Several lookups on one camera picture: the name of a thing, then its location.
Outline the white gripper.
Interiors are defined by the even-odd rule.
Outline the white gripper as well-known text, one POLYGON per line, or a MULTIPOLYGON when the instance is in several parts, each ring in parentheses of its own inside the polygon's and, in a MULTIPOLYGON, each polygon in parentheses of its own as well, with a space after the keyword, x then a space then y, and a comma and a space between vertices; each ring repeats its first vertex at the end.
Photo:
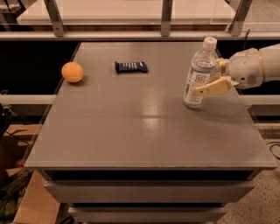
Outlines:
POLYGON ((263 57, 255 48, 237 52, 230 59, 218 58, 215 71, 227 76, 196 87, 194 93, 197 96, 221 95, 234 86, 239 89, 257 88, 264 82, 263 57))

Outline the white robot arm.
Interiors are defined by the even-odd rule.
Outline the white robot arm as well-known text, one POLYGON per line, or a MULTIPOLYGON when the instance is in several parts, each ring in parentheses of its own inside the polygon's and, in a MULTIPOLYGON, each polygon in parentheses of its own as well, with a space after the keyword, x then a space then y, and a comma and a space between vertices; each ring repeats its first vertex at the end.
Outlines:
POLYGON ((220 95, 231 88, 257 88, 269 81, 280 81, 280 44, 217 59, 213 78, 192 92, 197 96, 220 95))

